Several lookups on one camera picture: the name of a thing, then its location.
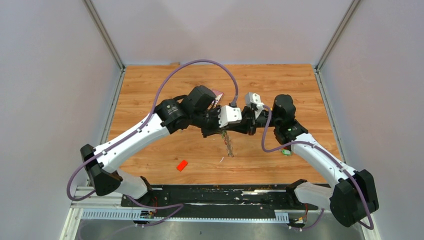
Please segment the metal key organizer red handle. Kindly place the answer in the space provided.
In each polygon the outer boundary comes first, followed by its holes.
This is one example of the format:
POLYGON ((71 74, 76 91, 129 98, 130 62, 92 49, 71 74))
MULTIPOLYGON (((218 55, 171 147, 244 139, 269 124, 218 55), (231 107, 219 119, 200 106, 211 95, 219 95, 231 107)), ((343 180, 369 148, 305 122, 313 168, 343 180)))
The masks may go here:
POLYGON ((227 133, 226 130, 223 130, 221 132, 221 137, 223 139, 224 145, 226 147, 226 151, 227 151, 227 155, 231 158, 234 157, 234 153, 233 153, 233 146, 231 143, 231 138, 230 135, 227 133))

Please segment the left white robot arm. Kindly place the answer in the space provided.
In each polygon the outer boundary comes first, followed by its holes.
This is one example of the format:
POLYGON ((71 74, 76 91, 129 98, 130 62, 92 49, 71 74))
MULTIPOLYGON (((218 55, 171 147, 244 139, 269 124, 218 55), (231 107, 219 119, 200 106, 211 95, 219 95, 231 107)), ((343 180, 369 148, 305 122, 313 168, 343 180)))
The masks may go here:
POLYGON ((106 196, 117 192, 134 198, 140 206, 149 206, 153 193, 145 177, 134 176, 120 169, 130 157, 157 140, 188 126, 219 127, 218 114, 210 105, 215 93, 204 85, 194 87, 187 95, 162 100, 139 123, 98 146, 86 144, 80 148, 84 168, 95 193, 106 196))

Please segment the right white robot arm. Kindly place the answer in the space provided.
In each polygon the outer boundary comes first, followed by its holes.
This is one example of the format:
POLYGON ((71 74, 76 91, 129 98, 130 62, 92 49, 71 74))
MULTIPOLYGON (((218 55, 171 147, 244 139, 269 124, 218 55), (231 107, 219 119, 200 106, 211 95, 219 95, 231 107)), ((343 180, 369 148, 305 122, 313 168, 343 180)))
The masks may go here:
POLYGON ((296 120, 296 107, 290 95, 276 96, 272 107, 265 105, 256 93, 248 93, 245 100, 244 110, 234 103, 223 106, 219 126, 249 135, 256 128, 264 128, 261 137, 264 152, 289 150, 308 162, 328 183, 324 187, 300 179, 289 186, 286 204, 292 209, 311 204, 331 211, 345 227, 358 223, 373 230, 371 214, 379 209, 379 202, 372 174, 365 169, 356 170, 321 146, 296 120))

